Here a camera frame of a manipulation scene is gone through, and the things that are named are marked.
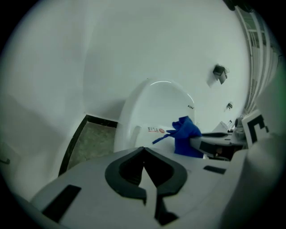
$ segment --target label sticker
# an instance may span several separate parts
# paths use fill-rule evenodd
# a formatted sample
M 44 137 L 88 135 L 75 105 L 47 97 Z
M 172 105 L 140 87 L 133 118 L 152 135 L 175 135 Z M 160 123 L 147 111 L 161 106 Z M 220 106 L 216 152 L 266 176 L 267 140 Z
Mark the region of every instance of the label sticker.
M 148 132 L 156 132 L 158 133 L 158 129 L 156 127 L 148 127 Z

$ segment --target toilet seat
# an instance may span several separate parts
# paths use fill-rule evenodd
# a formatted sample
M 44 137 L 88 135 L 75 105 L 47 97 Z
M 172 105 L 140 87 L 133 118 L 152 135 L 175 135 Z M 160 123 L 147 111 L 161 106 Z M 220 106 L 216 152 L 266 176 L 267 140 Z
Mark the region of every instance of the toilet seat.
M 115 133 L 114 152 L 141 146 L 174 152 L 173 138 L 154 145 L 152 141 L 165 135 L 166 130 L 173 130 L 172 122 L 184 116 L 195 123 L 193 99 L 182 86 L 170 80 L 147 79 L 125 101 Z

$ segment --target black plastic part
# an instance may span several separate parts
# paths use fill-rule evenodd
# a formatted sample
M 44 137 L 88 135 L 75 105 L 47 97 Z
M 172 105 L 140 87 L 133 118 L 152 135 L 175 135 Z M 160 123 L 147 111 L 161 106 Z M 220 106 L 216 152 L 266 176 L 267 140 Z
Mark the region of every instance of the black plastic part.
M 163 198 L 160 197 L 157 198 L 156 202 L 155 219 L 163 226 L 178 219 L 178 217 L 174 213 L 167 211 Z
M 223 1 L 231 11 L 235 11 L 236 8 L 232 0 L 223 0 Z
M 214 167 L 214 166 L 210 166 L 210 165 L 205 166 L 204 170 L 208 170 L 208 171 L 211 171 L 211 172 L 214 172 L 217 174 L 224 174 L 226 171 L 226 169 L 222 169 L 222 168 L 218 168 L 218 167 Z
M 200 144 L 200 149 L 205 151 L 205 152 L 208 152 L 208 153 L 211 153 L 211 154 L 216 154 L 216 149 L 218 148 L 217 145 L 213 145 L 213 144 L 209 144 L 207 142 L 204 142 L 202 141 L 201 144 Z
M 224 72 L 222 73 L 222 75 L 219 77 L 220 84 L 223 84 L 226 79 L 227 79 L 227 74 L 226 74 L 226 72 L 224 71 Z
M 143 188 L 138 187 L 137 183 L 135 184 L 134 182 L 130 182 L 132 180 L 132 176 L 138 176 L 138 170 L 133 170 L 135 168 L 134 166 L 124 167 L 124 165 L 128 165 L 129 162 L 132 163 L 133 161 L 138 165 L 137 159 L 142 159 L 142 155 L 140 154 L 143 151 L 144 148 L 140 147 L 137 150 L 111 162 L 105 170 L 105 179 L 109 186 L 119 195 L 128 198 L 142 199 L 145 203 L 146 191 Z
M 225 68 L 219 65 L 216 65 L 214 70 L 213 70 L 213 74 L 215 75 L 216 80 L 219 79 L 219 77 L 224 73 Z
M 43 215 L 55 222 L 59 222 L 64 213 L 67 211 L 77 194 L 80 187 L 68 185 L 44 210 Z
M 243 145 L 230 145 L 230 146 L 223 146 L 222 153 L 220 154 L 221 157 L 225 157 L 231 161 L 234 153 L 236 151 L 241 150 Z
M 217 161 L 228 161 L 225 158 L 221 158 L 221 157 L 209 157 L 210 160 L 217 160 Z
M 187 171 L 182 165 L 144 147 L 110 163 L 105 179 L 121 196 L 145 202 L 146 191 L 138 187 L 143 167 L 157 187 L 158 197 L 178 193 L 187 180 Z
M 202 134 L 203 137 L 213 137 L 213 138 L 223 138 L 228 136 L 228 134 L 225 133 L 206 133 L 206 134 Z
M 228 106 L 229 108 L 232 108 L 232 107 L 233 107 L 231 103 L 228 103 L 227 106 Z

